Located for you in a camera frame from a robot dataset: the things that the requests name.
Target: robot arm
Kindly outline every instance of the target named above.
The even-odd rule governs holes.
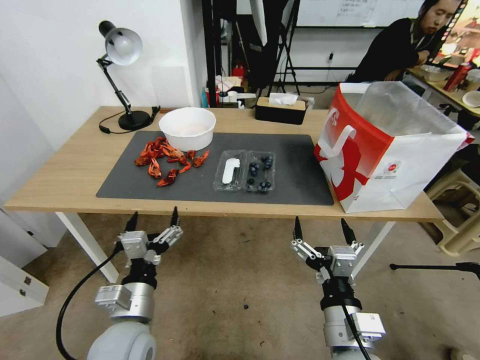
[[[177,208],[170,227],[162,233],[126,231],[118,238],[128,257],[130,272],[120,285],[102,286],[95,303],[105,307],[110,318],[120,321],[100,335],[88,352],[87,360],[153,360],[156,342],[148,323],[154,315],[156,266],[166,252],[183,234]]]
[[[380,316],[362,313],[362,304],[355,298],[352,270],[357,255],[364,245],[357,243],[355,234],[342,219],[342,229],[348,245],[312,247],[303,240],[298,216],[295,219],[290,247],[316,271],[316,280],[322,285],[324,297],[320,302],[324,311],[323,333],[326,345],[335,360],[377,359],[365,349],[373,349],[374,342],[385,335]]]

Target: lamp shade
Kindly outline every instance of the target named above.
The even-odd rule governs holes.
[[[105,50],[110,60],[117,65],[130,65],[142,53],[142,39],[132,30],[115,27],[110,21],[102,21],[98,26],[105,38]]]

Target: clear plastic tray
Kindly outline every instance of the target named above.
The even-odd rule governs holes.
[[[248,151],[246,162],[248,168],[242,188],[249,193],[272,191],[275,188],[275,154],[266,151]]]
[[[239,159],[240,167],[237,167],[233,171],[232,180],[230,183],[223,183],[225,164],[228,159]],[[213,181],[213,189],[216,191],[239,191],[242,189],[242,184],[245,177],[244,172],[246,170],[247,151],[246,150],[225,150],[221,153],[218,166],[216,168],[215,180]]]
[[[231,182],[224,183],[224,171],[229,159],[240,160],[240,167],[233,170]],[[267,194],[275,188],[275,160],[273,152],[226,150],[218,161],[213,189]]]

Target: lamp base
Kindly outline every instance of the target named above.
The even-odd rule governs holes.
[[[123,130],[138,130],[147,127],[153,122],[151,119],[151,116],[146,113],[145,111],[132,111],[131,115],[130,114],[123,114],[120,116],[118,119],[118,125],[123,129]]]

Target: tissue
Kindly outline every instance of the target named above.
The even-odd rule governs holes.
[[[297,102],[298,95],[294,94],[284,94],[281,92],[272,92],[270,93],[270,98],[268,103],[270,105],[293,105]]]

